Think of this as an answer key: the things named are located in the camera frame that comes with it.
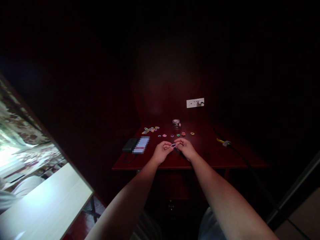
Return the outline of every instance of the person's left hand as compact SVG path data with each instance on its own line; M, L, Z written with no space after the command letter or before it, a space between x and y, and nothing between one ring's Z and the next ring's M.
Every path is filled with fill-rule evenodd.
M164 162L167 155L173 151L173 147L170 147L171 142L162 141L156 146L154 150L152 160L156 161L159 165Z

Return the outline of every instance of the black cable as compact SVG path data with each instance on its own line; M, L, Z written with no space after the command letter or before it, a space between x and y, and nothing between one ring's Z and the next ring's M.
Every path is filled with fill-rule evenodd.
M126 158L127 158L127 156L128 156L128 154L129 153L127 153L127 155L124 157L124 159L123 159L123 161L125 162L125 163L131 163L133 160L135 160L135 158L137 157L137 154L135 154L134 155L134 158L131 160L131 161L129 161L129 162L126 162Z
M212 128L213 131L217 134L217 136L225 141L225 139L215 130L214 126L213 126L213 116L211 115L211 124L212 124ZM274 201L273 197L271 196L271 194L269 193L269 191L267 190L267 188L263 185L262 181L260 180L260 178L258 177L258 175L256 174L256 172L253 170L251 164L249 163L249 161L241 154L239 153L232 145L228 145L229 148L231 148L232 150L234 150L236 153L238 153L240 155L240 157L242 157L243 161L245 162L245 164L247 165L248 169L251 171L251 173L253 174L253 177L255 178L259 188L262 190L262 192L264 193L264 195L267 197L269 203L274 207L274 209L276 209L280 215L287 220L305 239L307 240L311 240L303 231L301 231L286 215L283 214L283 212L280 210L280 208L278 207L277 203Z

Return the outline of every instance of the dark red table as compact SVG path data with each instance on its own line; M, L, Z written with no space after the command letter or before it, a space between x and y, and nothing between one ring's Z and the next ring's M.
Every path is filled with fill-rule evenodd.
M182 122L180 130L173 130L171 124L159 124L159 125L143 125L140 127L138 132L135 134L134 138L140 138L141 136L149 136L150 141L144 152L144 154L139 154L135 160L131 163L125 163L124 158L126 153L122 153L112 170L139 170L149 161L152 157L154 149L157 144L161 141L168 141L173 143L178 137L177 134L182 132L186 133L186 136L180 136L185 139L188 139L200 156L209 163L213 168L224 168L226 171L232 168L246 168L243 159L232 149L222 146L220 142L216 140L217 135L213 131L212 127L207 123L195 123L195 122ZM144 131L144 128L150 128L159 126L160 129L146 135L141 134ZM235 134L227 131L224 128L215 126L216 130L222 135L225 139L232 142L232 145L242 153L250 162L254 168L263 168L269 167L270 164L257 156L253 150L249 147L248 144L244 143L241 138L235 136ZM129 153L126 158L126 161L133 159L134 155ZM161 169L169 170L179 170L179 169L192 169L191 164L184 158L181 152L178 152L176 149L172 151L166 158L166 160L159 166Z

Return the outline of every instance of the white table surface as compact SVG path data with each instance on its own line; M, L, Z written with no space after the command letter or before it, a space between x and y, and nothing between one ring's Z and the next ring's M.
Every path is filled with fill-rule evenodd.
M68 163L0 215L0 239L61 239L92 194Z

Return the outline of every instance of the electrical socket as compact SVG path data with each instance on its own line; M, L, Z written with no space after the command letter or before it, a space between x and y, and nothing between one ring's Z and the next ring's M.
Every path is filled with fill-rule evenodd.
M203 107L203 106L204 106L204 98L197 98L197 99L187 100L187 108Z

